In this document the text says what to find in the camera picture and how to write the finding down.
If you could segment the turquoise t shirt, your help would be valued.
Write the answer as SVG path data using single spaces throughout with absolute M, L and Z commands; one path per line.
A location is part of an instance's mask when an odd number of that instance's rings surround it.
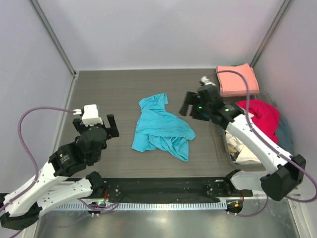
M 156 149 L 169 152 L 180 161 L 189 161 L 189 141 L 196 134 L 189 124 L 166 111 L 168 97 L 156 94 L 139 101 L 141 109 L 132 149 L 138 152 Z

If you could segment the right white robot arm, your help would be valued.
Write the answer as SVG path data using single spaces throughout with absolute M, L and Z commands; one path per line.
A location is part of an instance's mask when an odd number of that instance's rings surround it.
M 265 175 L 243 170 L 232 172 L 230 180 L 223 184 L 227 195 L 235 196 L 245 189 L 257 190 L 280 201 L 302 182 L 306 160 L 275 144 L 252 123 L 245 109 L 236 103 L 226 104 L 216 86 L 209 84 L 197 92 L 188 91 L 179 113 L 219 125 L 242 141 L 264 166 Z

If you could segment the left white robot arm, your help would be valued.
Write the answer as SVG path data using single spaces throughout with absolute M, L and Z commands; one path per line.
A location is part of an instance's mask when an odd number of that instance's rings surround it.
M 79 136 L 69 144 L 60 146 L 44 166 L 19 189 L 9 194 L 1 194 L 0 207 L 4 213 L 0 217 L 3 228 L 23 230 L 38 219 L 68 201 L 79 198 L 100 198 L 106 184 L 98 172 L 91 172 L 79 181 L 60 188 L 52 188 L 85 170 L 101 159 L 109 139 L 119 136 L 114 115 L 107 116 L 109 127 L 100 123 L 85 126 L 81 119 L 74 119 L 73 125 Z

